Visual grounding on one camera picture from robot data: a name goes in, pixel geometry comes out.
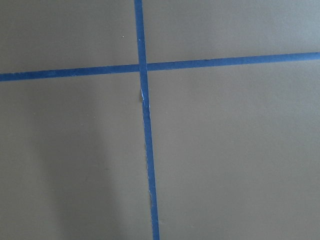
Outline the brown paper table cover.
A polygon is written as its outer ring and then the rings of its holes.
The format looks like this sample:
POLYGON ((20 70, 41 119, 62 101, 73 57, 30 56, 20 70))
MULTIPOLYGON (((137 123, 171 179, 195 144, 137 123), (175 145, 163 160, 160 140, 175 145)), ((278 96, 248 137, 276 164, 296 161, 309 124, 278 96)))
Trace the brown paper table cover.
MULTIPOLYGON (((139 65, 135 0, 3 0, 0 74, 139 65)), ((317 0, 142 0, 146 63, 320 53, 317 0)), ((159 240, 320 237, 320 59, 147 70, 159 240)), ((0 237, 153 240, 140 71, 0 81, 0 237)))

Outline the blue tape strip lengthwise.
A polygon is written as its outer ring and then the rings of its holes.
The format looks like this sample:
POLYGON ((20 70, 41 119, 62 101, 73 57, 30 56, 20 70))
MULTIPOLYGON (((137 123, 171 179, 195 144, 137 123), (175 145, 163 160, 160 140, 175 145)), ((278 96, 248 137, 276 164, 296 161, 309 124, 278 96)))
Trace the blue tape strip lengthwise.
POLYGON ((142 99, 142 114, 143 114, 148 189, 149 189, 149 195, 150 195, 152 238, 154 240, 159 240, 160 229, 159 229, 159 216, 158 216, 158 205, 157 205, 156 177, 155 177, 155 167, 154 167, 152 125, 151 125, 151 115, 150 115, 150 99, 149 99, 147 58, 146 58, 144 15, 143 15, 143 2, 141 0, 134 1, 134 10, 135 10, 135 22, 136 22, 137 53, 138 53, 139 75, 140 75, 140 91, 141 91, 141 99, 142 99))

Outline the blue tape strip crosswise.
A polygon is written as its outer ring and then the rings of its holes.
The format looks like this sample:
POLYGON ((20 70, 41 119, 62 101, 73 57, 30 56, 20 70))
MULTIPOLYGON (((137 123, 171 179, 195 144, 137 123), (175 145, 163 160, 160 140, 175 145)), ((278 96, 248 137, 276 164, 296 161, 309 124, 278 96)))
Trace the blue tape strip crosswise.
MULTIPOLYGON (((289 54, 154 62, 154 63, 147 63, 146 69, 148 71, 163 71, 163 70, 176 70, 176 69, 279 63, 279 62, 313 61, 313 60, 319 60, 319 59, 320 59, 319 52, 306 52, 306 53, 289 53, 289 54)), ((0 75, 0 81, 10 82, 10 81, 22 81, 22 80, 64 78, 64 77, 137 73, 139 71, 140 71, 140 67, 138 64, 82 67, 82 68, 69 68, 69 69, 52 69, 52 70, 40 70, 40 71, 2 73, 0 75)))

